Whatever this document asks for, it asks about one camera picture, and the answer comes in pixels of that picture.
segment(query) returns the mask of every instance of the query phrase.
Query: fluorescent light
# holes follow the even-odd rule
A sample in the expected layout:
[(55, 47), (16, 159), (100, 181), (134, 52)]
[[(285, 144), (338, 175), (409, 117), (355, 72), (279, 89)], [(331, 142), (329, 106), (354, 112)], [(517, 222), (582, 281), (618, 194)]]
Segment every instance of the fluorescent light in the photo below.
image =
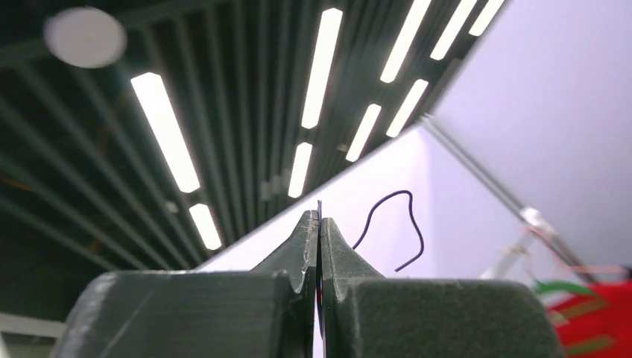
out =
[(388, 56), (386, 66), (384, 66), (384, 71), (382, 71), (382, 76), (379, 78), (382, 82), (389, 84), (395, 80), (399, 68), (402, 67), (406, 54), (413, 43), (419, 25), (421, 25), (421, 20), (423, 20), (423, 16), (426, 15), (429, 5), (430, 0), (415, 0), (413, 2), (406, 16), (406, 20), (404, 20), (402, 30), (399, 32), (399, 36), (395, 41), (393, 51), (391, 51), (391, 55)]
[(147, 72), (132, 78), (131, 82), (178, 188), (183, 192), (196, 190), (200, 181), (161, 77)]
[(454, 42), (456, 35), (463, 27), (465, 20), (469, 16), (470, 12), (476, 5), (476, 0), (461, 0), (456, 7), (455, 13), (452, 14), (452, 18), (448, 22), (446, 29), (443, 30), (441, 37), (437, 45), (434, 46), (434, 50), (430, 54), (430, 58), (433, 60), (441, 60), (446, 56), (446, 53), (450, 49), (450, 46)]
[(372, 104), (367, 107), (367, 112), (364, 114), (364, 118), (362, 118), (362, 122), (360, 123), (360, 127), (358, 131), (355, 133), (355, 137), (353, 138), (353, 142), (351, 142), (351, 146), (349, 147), (349, 151), (347, 152), (347, 160), (350, 162), (355, 162), (360, 158), (360, 153), (364, 148), (364, 144), (367, 143), (367, 139), (369, 138), (369, 134), (375, 125), (377, 120), (377, 116), (379, 115), (379, 111), (382, 108), (377, 104)]
[(489, 0), (470, 29), (470, 35), (481, 36), (505, 0)]
[(309, 166), (309, 157), (311, 155), (311, 144), (300, 143), (297, 146), (297, 152), (294, 156), (294, 165), (292, 166), (292, 176), (290, 177), (290, 189), (288, 190), (288, 195), (292, 198), (298, 198), (303, 194), (305, 176), (307, 176), (307, 167)]
[(202, 242), (204, 246), (209, 250), (217, 250), (221, 247), (221, 240), (219, 239), (219, 233), (215, 228), (213, 217), (211, 216), (211, 210), (204, 204), (196, 204), (189, 208), (195, 227), (200, 232)]
[(388, 127), (388, 130), (386, 131), (387, 136), (395, 138), (399, 134), (399, 132), (402, 131), (402, 128), (404, 128), (406, 121), (411, 116), (411, 113), (413, 113), (413, 109), (417, 105), (417, 102), (419, 102), (427, 86), (428, 81), (416, 80), (414, 82), (413, 87), (411, 87), (411, 90), (408, 91), (406, 98), (404, 98), (402, 106), (399, 108), (397, 114), (393, 118), (391, 126)]
[(325, 10), (320, 17), (312, 71), (309, 73), (305, 107), (303, 108), (303, 120), (301, 120), (301, 125), (307, 129), (316, 127), (320, 118), (320, 109), (325, 98), (325, 89), (327, 88), (329, 70), (334, 58), (335, 43), (341, 21), (342, 11), (338, 9)]

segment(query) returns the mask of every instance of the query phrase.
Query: metal pole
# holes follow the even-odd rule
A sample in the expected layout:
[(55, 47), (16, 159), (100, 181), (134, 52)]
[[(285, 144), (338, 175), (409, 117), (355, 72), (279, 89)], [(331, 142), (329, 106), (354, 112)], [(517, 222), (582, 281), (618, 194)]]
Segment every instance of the metal pole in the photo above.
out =
[[(522, 202), (513, 196), (506, 188), (503, 187), (498, 181), (496, 181), (474, 158), (472, 158), (448, 133), (445, 132), (440, 125), (436, 123), (432, 116), (424, 114), (420, 118), (421, 123), (426, 130), (448, 151), (459, 163), (465, 166), (474, 177), (476, 177), (487, 189), (494, 194), (500, 200), (500, 202), (507, 207), (510, 213), (516, 216), (520, 221), (525, 221), (523, 215), (524, 209), (528, 208)], [(524, 245), (524, 240), (520, 240), (518, 245)], [(556, 254), (570, 266), (582, 266), (581, 261), (572, 253), (572, 251), (566, 246), (562, 239), (556, 233), (553, 233), (549, 237)], [(501, 262), (491, 269), (495, 274), (501, 274), (506, 272), (516, 260), (518, 255), (508, 254), (503, 257)], [(484, 274), (484, 277), (493, 276), (490, 271)], [(578, 274), (583, 280), (588, 283), (596, 283), (597, 280), (591, 274)]]
[(2, 332), (0, 332), (0, 358), (11, 358), (9, 354), (9, 348), (4, 343), (4, 339), (2, 338)]
[(0, 313), (0, 332), (57, 339), (65, 330), (64, 322)]

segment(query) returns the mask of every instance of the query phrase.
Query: dark ceiling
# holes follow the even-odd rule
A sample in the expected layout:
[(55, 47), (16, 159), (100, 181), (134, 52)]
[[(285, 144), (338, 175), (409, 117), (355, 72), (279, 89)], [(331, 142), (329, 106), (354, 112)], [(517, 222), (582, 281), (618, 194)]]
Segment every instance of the dark ceiling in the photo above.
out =
[[(292, 205), (298, 143), (314, 146), (307, 194), (352, 165), (349, 145), (370, 103), (382, 105), (362, 156), (387, 142), (412, 83), (432, 91), (448, 55), (429, 55), (457, 0), (435, 0), (395, 81), (379, 74), (412, 0), (45, 1), (0, 10), (0, 312), (63, 320), (110, 269), (190, 269), (213, 255), (188, 214), (212, 208), (224, 247)], [(72, 6), (114, 14), (123, 58), (102, 69), (50, 55), (44, 20)], [(320, 123), (300, 126), (320, 13), (344, 17)], [(162, 76), (202, 187), (177, 189), (130, 79)], [(423, 98), (413, 116), (420, 115)]]

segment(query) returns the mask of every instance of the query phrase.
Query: ceiling light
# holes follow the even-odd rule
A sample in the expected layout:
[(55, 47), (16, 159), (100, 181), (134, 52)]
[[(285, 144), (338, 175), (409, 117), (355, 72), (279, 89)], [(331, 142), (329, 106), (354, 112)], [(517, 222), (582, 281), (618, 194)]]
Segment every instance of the ceiling light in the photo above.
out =
[(472, 12), (474, 5), (476, 5), (476, 0), (461, 0), (456, 7), (455, 13), (452, 14), (452, 18), (450, 18), (446, 29), (443, 30), (437, 45), (434, 46), (434, 50), (432, 50), (432, 53), (430, 54), (431, 59), (439, 61), (446, 56), (446, 53), (454, 42), (456, 35), (463, 27), (463, 24), (470, 12)]
[(116, 62), (125, 51), (125, 28), (93, 7), (71, 7), (44, 23), (44, 43), (57, 58), (76, 67), (96, 69)]
[(307, 167), (309, 166), (309, 157), (311, 155), (311, 144), (300, 143), (297, 146), (297, 152), (294, 156), (294, 165), (292, 166), (292, 176), (290, 178), (290, 189), (288, 190), (288, 195), (292, 198), (298, 198), (303, 194), (305, 176), (307, 176)]
[(430, 0), (415, 0), (413, 2), (411, 9), (406, 16), (406, 20), (404, 20), (402, 30), (399, 32), (399, 36), (395, 41), (393, 51), (391, 51), (391, 55), (388, 56), (382, 76), (379, 78), (382, 82), (389, 84), (395, 80), (395, 77), (399, 72), (399, 68), (402, 67), (404, 58), (406, 58), (406, 54), (408, 53), (415, 34), (419, 29), (419, 25), (421, 25), (421, 20), (423, 20), (423, 16), (426, 15), (429, 5)]
[(397, 111), (395, 118), (393, 118), (391, 126), (386, 131), (387, 136), (391, 138), (395, 138), (399, 134), (399, 132), (402, 131), (402, 128), (404, 128), (404, 125), (406, 124), (406, 121), (408, 120), (408, 117), (410, 117), (411, 113), (413, 113), (413, 109), (417, 105), (417, 102), (419, 102), (421, 96), (423, 95), (423, 91), (426, 90), (427, 86), (428, 86), (427, 81), (424, 81), (424, 80), (415, 81), (415, 83), (413, 84), (413, 87), (411, 87), (411, 90), (408, 92), (406, 98), (404, 98), (404, 102), (402, 103), (402, 106)]
[(314, 59), (312, 60), (312, 71), (309, 73), (303, 120), (301, 121), (301, 125), (307, 129), (316, 127), (320, 118), (320, 109), (325, 98), (325, 89), (327, 88), (329, 70), (334, 58), (335, 44), (341, 21), (342, 11), (338, 9), (325, 10), (320, 17), (318, 38), (316, 39)]
[(219, 233), (215, 228), (211, 210), (204, 204), (196, 204), (189, 208), (195, 227), (200, 232), (204, 246), (209, 250), (217, 250), (221, 247)]
[(178, 188), (183, 192), (196, 190), (200, 182), (161, 77), (148, 72), (131, 82)]
[(364, 114), (364, 118), (362, 118), (362, 123), (360, 123), (358, 132), (355, 133), (353, 142), (351, 142), (351, 146), (347, 152), (346, 159), (350, 162), (355, 162), (358, 158), (360, 158), (360, 153), (369, 138), (369, 134), (375, 125), (377, 116), (379, 115), (379, 111), (381, 109), (382, 108), (377, 104), (372, 104), (367, 108), (367, 112)]
[(470, 35), (481, 36), (505, 0), (489, 0), (470, 29)]

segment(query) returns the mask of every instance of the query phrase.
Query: white wall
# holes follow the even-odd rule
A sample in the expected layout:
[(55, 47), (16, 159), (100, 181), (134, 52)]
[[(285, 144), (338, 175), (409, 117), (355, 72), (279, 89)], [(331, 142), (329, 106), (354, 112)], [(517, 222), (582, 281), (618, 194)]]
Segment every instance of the white wall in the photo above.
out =
[(434, 110), (587, 264), (632, 263), (632, 1), (512, 0)]
[[(434, 277), (478, 278), (518, 243), (522, 223), (429, 132), (417, 131), (428, 157), (423, 180), (429, 185)], [(538, 279), (577, 280), (569, 272), (557, 276), (555, 261), (539, 242), (528, 250)], [(525, 260), (519, 258), (504, 278), (532, 286)]]

